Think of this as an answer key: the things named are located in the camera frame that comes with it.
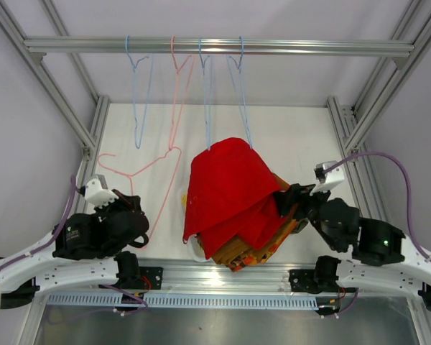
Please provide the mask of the white plastic basket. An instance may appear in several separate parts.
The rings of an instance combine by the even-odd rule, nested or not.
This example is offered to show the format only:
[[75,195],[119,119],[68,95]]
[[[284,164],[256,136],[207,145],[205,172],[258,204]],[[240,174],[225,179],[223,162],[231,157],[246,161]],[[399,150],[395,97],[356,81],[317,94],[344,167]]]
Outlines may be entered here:
[[210,259],[207,259],[205,257],[205,252],[203,248],[200,246],[200,243],[196,236],[191,236],[188,239],[187,247],[189,249],[190,256],[193,258],[194,261],[199,263],[210,261]]

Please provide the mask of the pink hanger of red trousers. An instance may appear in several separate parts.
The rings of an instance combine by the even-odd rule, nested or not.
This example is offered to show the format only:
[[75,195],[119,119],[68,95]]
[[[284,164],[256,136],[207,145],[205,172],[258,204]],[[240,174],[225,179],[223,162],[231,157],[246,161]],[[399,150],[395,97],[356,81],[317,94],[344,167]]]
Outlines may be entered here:
[[136,252],[144,254],[166,247],[165,237],[173,236],[182,228],[176,183],[184,151],[172,146],[157,157],[146,156],[142,160],[134,152],[129,158],[130,161],[120,154],[102,153],[98,158],[98,171],[106,174],[110,186],[142,198],[142,209],[150,222],[149,243]]

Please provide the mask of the red trousers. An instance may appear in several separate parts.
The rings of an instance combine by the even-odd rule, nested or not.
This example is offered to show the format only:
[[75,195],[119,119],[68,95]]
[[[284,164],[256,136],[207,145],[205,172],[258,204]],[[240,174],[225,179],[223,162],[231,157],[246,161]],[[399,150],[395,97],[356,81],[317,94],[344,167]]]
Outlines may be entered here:
[[261,249],[286,221],[275,195],[288,188],[245,140],[216,142],[191,162],[182,239],[196,236],[206,259],[232,239]]

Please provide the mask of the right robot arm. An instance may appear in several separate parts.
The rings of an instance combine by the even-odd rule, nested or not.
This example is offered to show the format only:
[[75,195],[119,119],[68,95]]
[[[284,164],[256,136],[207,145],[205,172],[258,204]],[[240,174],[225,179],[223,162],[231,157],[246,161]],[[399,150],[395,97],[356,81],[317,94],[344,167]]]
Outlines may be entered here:
[[421,300],[431,312],[431,259],[425,258],[402,230],[364,218],[356,207],[312,185],[291,185],[274,193],[280,216],[292,214],[311,225],[331,250],[351,259],[323,255],[311,270],[290,270],[292,291],[310,294],[360,290]]

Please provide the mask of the yellow trousers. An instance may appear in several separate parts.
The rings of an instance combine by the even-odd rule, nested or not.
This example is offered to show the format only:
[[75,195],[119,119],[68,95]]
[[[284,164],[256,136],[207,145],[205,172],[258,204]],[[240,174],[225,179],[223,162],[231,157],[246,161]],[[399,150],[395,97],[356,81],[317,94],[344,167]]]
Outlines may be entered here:
[[187,194],[183,194],[182,195],[182,197],[181,197],[181,203],[182,203],[182,207],[184,209],[186,209],[186,207],[187,207]]

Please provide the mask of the pink hanger of yellow camouflage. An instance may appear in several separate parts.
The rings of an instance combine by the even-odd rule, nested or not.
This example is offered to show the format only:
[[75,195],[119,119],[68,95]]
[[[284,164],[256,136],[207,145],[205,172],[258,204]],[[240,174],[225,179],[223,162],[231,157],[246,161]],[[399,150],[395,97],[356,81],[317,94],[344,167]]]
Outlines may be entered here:
[[172,36],[170,43],[170,51],[172,56],[173,65],[175,68],[175,88],[172,102],[172,117],[171,128],[168,138],[168,149],[172,150],[175,146],[177,131],[179,129],[180,120],[187,97],[188,88],[193,75],[195,65],[195,57],[187,55],[185,59],[179,63],[176,58],[176,37]]

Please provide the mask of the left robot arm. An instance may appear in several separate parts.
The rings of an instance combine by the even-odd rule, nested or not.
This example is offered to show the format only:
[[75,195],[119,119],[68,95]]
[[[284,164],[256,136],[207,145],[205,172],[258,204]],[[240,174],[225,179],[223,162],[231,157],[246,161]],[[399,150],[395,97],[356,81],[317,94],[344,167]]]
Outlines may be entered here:
[[35,295],[85,285],[135,289],[142,278],[135,254],[149,237],[137,195],[117,190],[92,214],[75,213],[29,249],[0,258],[0,307],[18,308]]

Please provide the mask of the orange brown camouflage trousers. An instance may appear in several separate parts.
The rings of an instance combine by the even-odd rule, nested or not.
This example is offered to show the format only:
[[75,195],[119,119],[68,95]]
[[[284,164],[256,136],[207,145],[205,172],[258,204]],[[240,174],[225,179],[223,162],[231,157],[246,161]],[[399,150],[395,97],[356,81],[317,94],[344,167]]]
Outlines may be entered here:
[[232,272],[264,264],[277,252],[289,235],[300,233],[307,225],[306,219],[288,219],[261,249],[254,249],[240,238],[235,238],[228,244],[221,262]]

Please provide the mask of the blue hanger of brown trousers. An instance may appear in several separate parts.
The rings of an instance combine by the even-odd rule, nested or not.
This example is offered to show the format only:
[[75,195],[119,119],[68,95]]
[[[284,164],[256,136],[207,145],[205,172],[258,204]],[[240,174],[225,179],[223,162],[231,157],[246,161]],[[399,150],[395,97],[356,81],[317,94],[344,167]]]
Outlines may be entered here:
[[244,85],[244,74],[243,74],[243,59],[245,53],[245,43],[242,36],[239,37],[241,49],[238,60],[232,55],[226,56],[226,64],[228,67],[228,73],[233,86],[233,91],[236,96],[236,102],[241,115],[241,120],[244,126],[244,131],[249,147],[253,148],[253,141],[251,135],[251,128],[249,123],[249,109],[246,103],[246,92]]

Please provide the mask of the blue hanger of orange camouflage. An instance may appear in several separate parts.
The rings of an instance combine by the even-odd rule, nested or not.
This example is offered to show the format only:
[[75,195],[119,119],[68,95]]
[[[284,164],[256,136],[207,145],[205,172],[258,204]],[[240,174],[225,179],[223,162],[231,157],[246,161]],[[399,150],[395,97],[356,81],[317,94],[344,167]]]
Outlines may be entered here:
[[205,120],[205,138],[206,149],[209,151],[212,145],[212,116],[211,116],[211,99],[213,93],[213,60],[210,55],[203,55],[202,38],[198,39],[198,56],[203,74],[203,113]]

